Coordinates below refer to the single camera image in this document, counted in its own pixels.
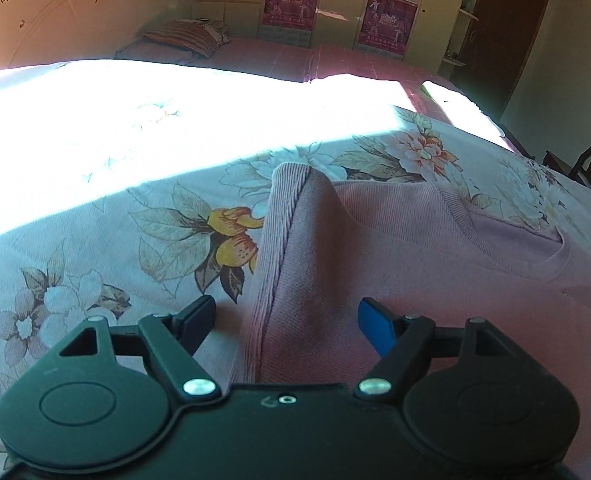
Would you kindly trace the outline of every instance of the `red poster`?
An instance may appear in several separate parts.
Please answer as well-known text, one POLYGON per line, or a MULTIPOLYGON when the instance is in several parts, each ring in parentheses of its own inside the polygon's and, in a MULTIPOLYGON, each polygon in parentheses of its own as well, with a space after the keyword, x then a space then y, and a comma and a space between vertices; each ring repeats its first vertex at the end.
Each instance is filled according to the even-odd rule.
POLYGON ((357 42, 404 54, 417 9, 402 0, 369 0, 357 42))
POLYGON ((265 0, 264 25, 313 30, 318 0, 265 0))

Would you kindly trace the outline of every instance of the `yellow flower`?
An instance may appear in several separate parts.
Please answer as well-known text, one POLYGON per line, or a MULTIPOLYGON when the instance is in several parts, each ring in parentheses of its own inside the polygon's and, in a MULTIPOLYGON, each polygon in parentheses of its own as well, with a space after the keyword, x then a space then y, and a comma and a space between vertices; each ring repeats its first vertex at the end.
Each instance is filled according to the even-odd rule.
POLYGON ((221 266, 242 267, 249 264, 249 270, 252 273, 255 270, 258 246, 247 234, 247 229, 261 228, 264 218, 253 218, 251 212, 248 207, 211 211, 207 223, 214 231, 229 237, 216 251, 216 261, 221 266))

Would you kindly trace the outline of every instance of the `brown wooden door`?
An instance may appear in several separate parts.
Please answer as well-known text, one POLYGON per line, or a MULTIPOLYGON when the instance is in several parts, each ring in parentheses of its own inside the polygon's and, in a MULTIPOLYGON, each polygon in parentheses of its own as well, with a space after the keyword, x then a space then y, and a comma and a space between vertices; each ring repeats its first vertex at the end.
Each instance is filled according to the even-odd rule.
POLYGON ((451 81, 499 121, 527 62, 548 0, 477 0, 451 81))

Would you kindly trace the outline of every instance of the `neckline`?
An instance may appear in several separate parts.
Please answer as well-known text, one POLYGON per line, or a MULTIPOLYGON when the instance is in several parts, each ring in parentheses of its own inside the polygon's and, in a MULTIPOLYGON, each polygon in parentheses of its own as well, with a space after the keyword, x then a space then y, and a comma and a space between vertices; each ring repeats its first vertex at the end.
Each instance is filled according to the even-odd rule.
MULTIPOLYGON (((562 230, 556 227, 557 234, 562 244, 560 248, 546 260, 540 262, 527 262, 518 258, 514 258, 513 256, 507 256, 492 244, 488 243, 480 235, 473 224, 469 209, 463 203, 462 198, 453 185, 438 183, 437 188, 445 203, 447 203, 447 206, 453 215, 453 219, 458 224, 468 240, 480 251, 482 251, 482 253, 484 253, 511 274, 517 274, 529 280, 551 282, 552 280, 558 278, 566 268, 567 263, 571 257, 572 243, 569 240, 569 237, 562 230)), ((543 234, 528 229, 527 227, 514 224, 513 222, 507 221, 505 219, 496 219, 491 215, 485 216, 497 221, 509 223, 521 229, 525 229, 536 236, 543 236, 543 234)))

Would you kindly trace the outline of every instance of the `striped pillow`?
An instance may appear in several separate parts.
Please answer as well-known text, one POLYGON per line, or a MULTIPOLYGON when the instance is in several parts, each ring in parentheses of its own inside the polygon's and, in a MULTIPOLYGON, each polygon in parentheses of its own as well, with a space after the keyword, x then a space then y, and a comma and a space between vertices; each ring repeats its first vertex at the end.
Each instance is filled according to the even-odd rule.
POLYGON ((180 20, 165 23, 156 30, 145 32, 144 37, 156 43, 187 48, 205 57, 211 56, 222 44, 204 24, 180 20))

